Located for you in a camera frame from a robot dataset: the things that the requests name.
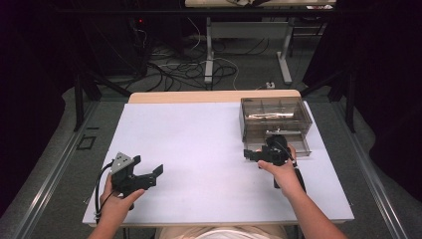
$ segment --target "equipment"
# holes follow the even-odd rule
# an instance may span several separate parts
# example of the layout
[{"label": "equipment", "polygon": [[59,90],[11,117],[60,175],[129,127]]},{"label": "equipment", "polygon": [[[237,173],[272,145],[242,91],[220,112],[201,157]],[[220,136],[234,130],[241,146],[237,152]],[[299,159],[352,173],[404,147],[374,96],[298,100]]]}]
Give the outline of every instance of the equipment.
[{"label": "equipment", "polygon": [[102,208],[108,198],[112,195],[107,196],[106,200],[100,206],[99,187],[103,173],[107,168],[111,167],[111,187],[112,192],[119,192],[123,194],[123,197],[129,196],[132,192],[138,189],[148,190],[149,187],[156,185],[156,178],[163,172],[163,164],[156,167],[152,173],[136,176],[133,174],[133,168],[135,165],[140,163],[140,156],[130,158],[129,156],[119,152],[115,159],[103,167],[96,186],[96,221],[99,223],[100,217],[102,216]]},{"label": "equipment", "polygon": [[156,167],[152,173],[136,176],[133,174],[133,168],[140,163],[140,156],[130,158],[119,152],[111,166],[111,185],[112,189],[127,197],[138,189],[148,190],[149,187],[156,185],[156,178],[163,172],[163,165]]},{"label": "equipment", "polygon": [[306,135],[311,117],[301,97],[242,98],[239,112],[245,148],[256,151],[270,135],[282,135],[297,156],[309,156]]},{"label": "equipment", "polygon": [[[291,156],[291,151],[288,148],[288,142],[286,141],[285,137],[281,134],[275,134],[267,137],[266,143],[267,145],[261,146],[261,151],[252,151],[244,149],[244,156],[254,161],[264,160],[276,166],[282,166],[290,159],[293,163],[296,177],[298,178],[302,189],[304,191],[307,191],[307,189],[305,188],[305,183],[304,179],[302,178],[301,171],[298,168],[296,160]],[[280,186],[276,182],[276,179],[274,180],[274,187],[280,188]]]}]

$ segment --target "white table surface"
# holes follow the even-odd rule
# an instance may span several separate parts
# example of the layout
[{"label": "white table surface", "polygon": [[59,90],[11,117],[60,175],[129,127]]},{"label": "white table surface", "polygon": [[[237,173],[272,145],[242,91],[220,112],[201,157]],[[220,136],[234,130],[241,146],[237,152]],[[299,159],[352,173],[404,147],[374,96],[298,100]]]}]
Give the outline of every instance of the white table surface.
[{"label": "white table surface", "polygon": [[[273,176],[243,156],[240,103],[126,104],[105,157],[121,151],[142,161],[134,174],[164,172],[136,202],[122,226],[295,224]],[[300,157],[308,195],[333,222],[353,214],[313,123],[310,156]],[[100,191],[103,191],[106,173]],[[95,225],[94,194],[83,223]]]},{"label": "white table surface", "polygon": [[[334,5],[335,0],[270,0],[260,7]],[[226,0],[186,0],[186,7],[238,7]]]}]

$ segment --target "finger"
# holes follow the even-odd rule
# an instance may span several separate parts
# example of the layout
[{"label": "finger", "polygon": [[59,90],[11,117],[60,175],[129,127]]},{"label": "finger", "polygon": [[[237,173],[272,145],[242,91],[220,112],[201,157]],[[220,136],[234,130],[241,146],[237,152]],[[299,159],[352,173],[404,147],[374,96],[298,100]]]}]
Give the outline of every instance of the finger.
[{"label": "finger", "polygon": [[266,170],[266,171],[274,174],[274,167],[275,166],[272,165],[271,163],[265,162],[264,160],[259,160],[258,161],[258,166],[260,166],[264,170]]},{"label": "finger", "polygon": [[105,181],[105,194],[110,194],[112,193],[112,185],[111,185],[111,174],[109,174],[106,177],[106,181]]},{"label": "finger", "polygon": [[288,148],[291,150],[291,155],[293,159],[296,159],[296,149],[288,143]]},{"label": "finger", "polygon": [[143,193],[145,193],[144,189],[139,189],[132,192],[129,196],[127,196],[124,201],[127,202],[128,205],[131,205],[134,201],[137,200]]}]

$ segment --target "white table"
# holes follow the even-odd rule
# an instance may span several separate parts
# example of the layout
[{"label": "white table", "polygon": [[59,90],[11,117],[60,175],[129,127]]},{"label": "white table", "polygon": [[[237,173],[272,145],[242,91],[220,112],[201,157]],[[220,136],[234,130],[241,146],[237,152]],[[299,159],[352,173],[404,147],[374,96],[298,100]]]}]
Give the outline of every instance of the white table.
[{"label": "white table", "polygon": [[[260,7],[294,7],[334,5],[335,0],[271,0]],[[186,0],[185,5],[193,8],[239,7],[226,0]],[[205,84],[212,83],[214,52],[212,38],[272,38],[283,39],[282,51],[277,52],[283,81],[292,83],[286,55],[292,39],[295,19],[289,22],[211,22],[207,18],[207,64],[205,67]]]},{"label": "white table", "polygon": [[[298,223],[287,198],[274,188],[273,176],[244,158],[239,126],[241,97],[292,93],[299,94],[296,91],[136,94],[124,106],[105,165],[121,151],[129,156],[141,155],[136,175],[149,173],[161,163],[164,172],[157,178],[157,185],[135,202],[122,226]],[[134,104],[136,99],[143,103]],[[298,165],[308,195],[331,221],[352,220],[353,214],[315,123],[307,140],[312,153],[301,157]],[[93,195],[83,223],[94,226],[94,212]]]}]

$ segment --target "forearm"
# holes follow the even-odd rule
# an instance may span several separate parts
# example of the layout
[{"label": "forearm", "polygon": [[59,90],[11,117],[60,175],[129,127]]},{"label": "forearm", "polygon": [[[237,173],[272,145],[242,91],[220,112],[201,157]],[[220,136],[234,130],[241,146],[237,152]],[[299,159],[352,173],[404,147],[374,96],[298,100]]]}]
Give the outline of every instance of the forearm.
[{"label": "forearm", "polygon": [[297,190],[291,193],[288,199],[307,239],[346,238],[304,191]]},{"label": "forearm", "polygon": [[107,226],[105,224],[99,224],[96,229],[94,229],[93,233],[90,235],[89,239],[111,239],[114,237],[117,228],[114,226]]}]

